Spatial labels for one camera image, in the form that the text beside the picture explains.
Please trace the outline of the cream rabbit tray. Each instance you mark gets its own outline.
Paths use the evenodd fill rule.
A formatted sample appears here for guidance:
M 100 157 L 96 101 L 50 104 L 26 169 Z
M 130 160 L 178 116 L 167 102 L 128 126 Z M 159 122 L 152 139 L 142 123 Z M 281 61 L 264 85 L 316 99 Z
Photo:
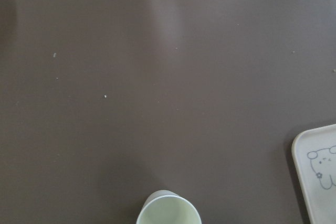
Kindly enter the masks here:
M 291 153 L 311 223 L 335 223 L 335 125 L 296 136 Z

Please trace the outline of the cream plastic cup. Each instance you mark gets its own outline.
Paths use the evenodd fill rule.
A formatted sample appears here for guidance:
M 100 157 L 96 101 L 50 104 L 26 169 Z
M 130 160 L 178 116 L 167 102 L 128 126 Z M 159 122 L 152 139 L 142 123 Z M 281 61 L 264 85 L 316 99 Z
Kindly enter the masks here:
M 136 224 L 202 223 L 195 206 L 169 190 L 157 190 L 144 202 Z

